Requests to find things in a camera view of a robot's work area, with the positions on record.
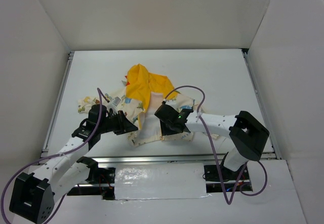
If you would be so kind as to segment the cream dinosaur print hooded jacket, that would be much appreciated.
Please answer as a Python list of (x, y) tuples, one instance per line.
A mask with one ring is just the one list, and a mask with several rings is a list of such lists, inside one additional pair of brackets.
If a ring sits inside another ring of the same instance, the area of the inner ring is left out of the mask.
[(115, 97), (121, 99), (118, 110), (138, 127), (137, 131), (128, 134), (128, 141), (137, 147), (156, 141), (192, 141), (194, 133), (183, 132), (171, 136), (161, 134), (160, 121), (154, 116), (163, 99), (174, 89), (167, 76), (149, 72), (145, 66), (134, 65), (126, 75), (124, 87), (105, 93), (104, 106)]

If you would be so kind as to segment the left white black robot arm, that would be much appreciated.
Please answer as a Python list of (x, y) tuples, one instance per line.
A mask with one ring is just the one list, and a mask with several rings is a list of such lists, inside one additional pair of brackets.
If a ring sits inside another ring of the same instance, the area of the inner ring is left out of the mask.
[(93, 183), (99, 178), (98, 163), (86, 154), (100, 141), (101, 135), (108, 132), (122, 135), (137, 130), (123, 111), (92, 106), (88, 117), (57, 154), (48, 156), (47, 162), (32, 173), (23, 172), (17, 176), (10, 212), (33, 223), (46, 222), (56, 202), (74, 185), (83, 180)]

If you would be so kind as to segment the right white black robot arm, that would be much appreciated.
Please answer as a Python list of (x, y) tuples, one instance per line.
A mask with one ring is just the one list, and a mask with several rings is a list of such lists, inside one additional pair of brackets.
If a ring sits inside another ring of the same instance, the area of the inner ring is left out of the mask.
[(203, 132), (231, 139), (234, 148), (227, 153), (220, 167), (225, 179), (232, 179), (248, 161), (259, 161), (269, 138), (269, 131), (252, 114), (213, 115), (182, 109), (162, 103), (154, 114), (161, 123), (164, 136), (183, 132)]

